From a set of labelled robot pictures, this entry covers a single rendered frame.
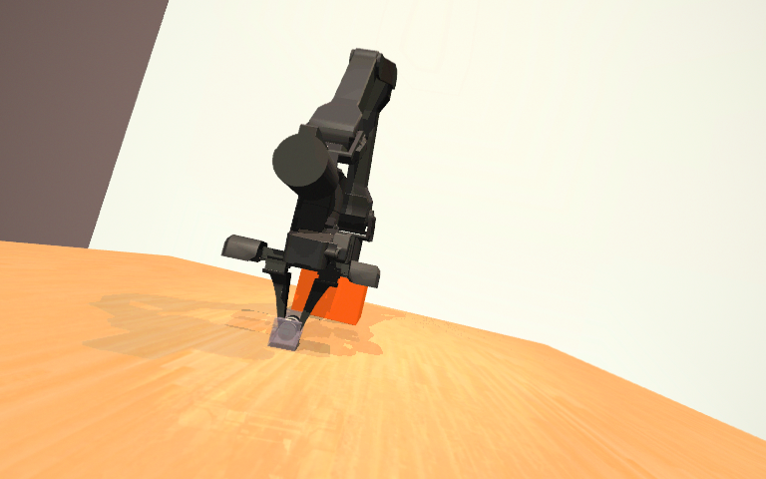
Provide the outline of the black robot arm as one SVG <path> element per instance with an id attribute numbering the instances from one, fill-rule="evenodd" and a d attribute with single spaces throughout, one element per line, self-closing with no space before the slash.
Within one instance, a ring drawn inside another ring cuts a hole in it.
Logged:
<path id="1" fill-rule="evenodd" d="M 378 50 L 351 49 L 331 102 L 274 150 L 274 172 L 298 195 L 297 204 L 340 214 L 338 226 L 325 232 L 288 232 L 284 262 L 323 270 L 359 261 L 363 241 L 373 241 L 376 218 L 368 182 L 379 115 L 395 90 L 397 73 L 396 64 Z M 348 165 L 347 179 L 338 163 Z"/>

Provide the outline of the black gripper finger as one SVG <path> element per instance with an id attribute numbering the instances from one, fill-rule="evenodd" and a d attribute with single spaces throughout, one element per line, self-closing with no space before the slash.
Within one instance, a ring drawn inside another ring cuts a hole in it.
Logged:
<path id="1" fill-rule="evenodd" d="M 305 306 L 299 319 L 299 322 L 302 322 L 301 329 L 318 300 L 330 286 L 338 287 L 338 283 L 325 281 L 318 278 L 314 280 L 308 299 L 306 300 Z"/>
<path id="2" fill-rule="evenodd" d="M 281 272 L 267 268 L 263 268 L 262 272 L 268 273 L 271 277 L 276 298 L 277 317 L 285 318 L 292 272 Z"/>

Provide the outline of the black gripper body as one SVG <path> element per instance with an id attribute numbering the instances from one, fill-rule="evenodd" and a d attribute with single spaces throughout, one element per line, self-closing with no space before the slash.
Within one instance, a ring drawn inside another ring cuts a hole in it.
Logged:
<path id="1" fill-rule="evenodd" d="M 339 217 L 339 213 L 324 207 L 296 204 L 290 231 L 304 228 L 325 232 L 328 226 L 338 226 Z M 317 271 L 321 280 L 337 283 L 341 276 L 354 284 L 378 288 L 381 271 L 377 265 L 351 260 L 348 264 L 337 262 L 335 265 L 328 264 L 327 269 L 314 269 L 309 265 L 284 262 L 284 250 L 267 246 L 267 242 L 259 239 L 231 235 L 223 244 L 221 256 L 254 262 L 265 260 L 264 268 L 267 269 L 288 272 L 293 266 Z"/>

